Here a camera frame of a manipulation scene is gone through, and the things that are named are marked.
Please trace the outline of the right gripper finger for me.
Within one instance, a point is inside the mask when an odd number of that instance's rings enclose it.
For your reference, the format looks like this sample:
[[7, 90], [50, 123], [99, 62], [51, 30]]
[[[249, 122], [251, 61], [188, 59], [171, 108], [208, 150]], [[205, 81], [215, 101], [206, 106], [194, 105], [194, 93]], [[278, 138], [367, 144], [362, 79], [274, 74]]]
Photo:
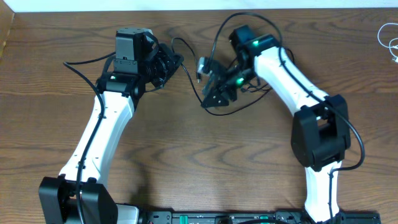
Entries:
[[203, 95], [208, 95], [211, 91], [211, 89], [217, 84], [217, 75], [214, 73], [210, 73], [208, 76], [208, 81], [206, 85], [202, 89], [202, 94]]
[[221, 93], [215, 88], [212, 88], [201, 102], [202, 108], [212, 108], [228, 105], [229, 101], [225, 97], [223, 97]]

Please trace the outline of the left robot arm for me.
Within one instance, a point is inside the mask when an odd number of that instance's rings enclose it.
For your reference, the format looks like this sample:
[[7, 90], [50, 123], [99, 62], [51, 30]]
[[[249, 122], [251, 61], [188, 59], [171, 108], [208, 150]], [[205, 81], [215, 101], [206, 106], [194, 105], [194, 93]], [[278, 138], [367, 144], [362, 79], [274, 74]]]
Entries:
[[88, 82], [95, 93], [83, 135], [57, 177], [44, 177], [39, 198], [46, 223], [141, 223], [146, 216], [110, 196], [108, 175], [120, 137], [146, 85], [164, 87], [183, 62], [150, 29], [122, 28], [115, 51], [102, 57], [101, 76]]

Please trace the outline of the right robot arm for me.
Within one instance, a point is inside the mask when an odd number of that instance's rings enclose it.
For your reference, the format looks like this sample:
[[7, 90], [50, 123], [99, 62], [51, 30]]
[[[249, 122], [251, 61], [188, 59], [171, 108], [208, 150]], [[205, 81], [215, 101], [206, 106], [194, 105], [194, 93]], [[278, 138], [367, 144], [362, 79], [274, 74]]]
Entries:
[[254, 77], [270, 85], [293, 117], [290, 144], [305, 168], [305, 211], [313, 223], [335, 221], [340, 211], [337, 179], [330, 176], [338, 175], [351, 140], [345, 122], [330, 108], [346, 116], [345, 99], [340, 95], [329, 96], [310, 82], [273, 35], [257, 36], [249, 26], [242, 26], [230, 34], [229, 41], [238, 59], [237, 66], [226, 68], [208, 57], [200, 58], [197, 63], [197, 72], [209, 77], [201, 106], [229, 105], [236, 101], [237, 89]]

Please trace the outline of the cardboard panel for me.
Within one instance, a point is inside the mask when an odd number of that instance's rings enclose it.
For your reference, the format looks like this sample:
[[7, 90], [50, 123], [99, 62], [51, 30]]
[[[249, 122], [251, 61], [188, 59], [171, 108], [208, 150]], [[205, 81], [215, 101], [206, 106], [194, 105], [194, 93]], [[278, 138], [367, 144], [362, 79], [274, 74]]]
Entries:
[[4, 0], [1, 0], [0, 10], [0, 56], [2, 57], [14, 21], [15, 12]]

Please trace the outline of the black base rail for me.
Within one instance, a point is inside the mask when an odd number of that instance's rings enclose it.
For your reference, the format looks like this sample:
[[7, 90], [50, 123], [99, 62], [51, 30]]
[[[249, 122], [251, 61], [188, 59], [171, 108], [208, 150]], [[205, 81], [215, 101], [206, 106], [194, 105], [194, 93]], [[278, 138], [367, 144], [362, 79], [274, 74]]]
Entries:
[[[308, 214], [299, 210], [278, 210], [266, 213], [183, 213], [170, 211], [141, 212], [138, 224], [219, 224], [247, 223], [314, 223]], [[381, 224], [378, 213], [338, 213], [326, 223], [337, 224]]]

